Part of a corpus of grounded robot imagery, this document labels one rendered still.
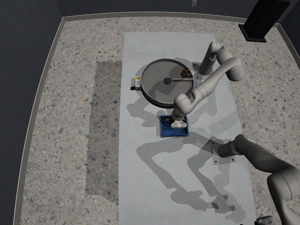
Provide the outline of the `blue open box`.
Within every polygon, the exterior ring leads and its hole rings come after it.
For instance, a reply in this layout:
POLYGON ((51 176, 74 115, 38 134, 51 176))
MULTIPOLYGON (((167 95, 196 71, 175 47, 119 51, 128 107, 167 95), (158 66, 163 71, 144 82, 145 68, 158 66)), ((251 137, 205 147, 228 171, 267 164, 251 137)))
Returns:
POLYGON ((185 115, 185 123, 187 124, 185 128, 171 128, 171 124, 166 123, 165 119, 170 117, 171 115, 161 115, 162 137, 176 137, 189 135, 187 115, 185 115))

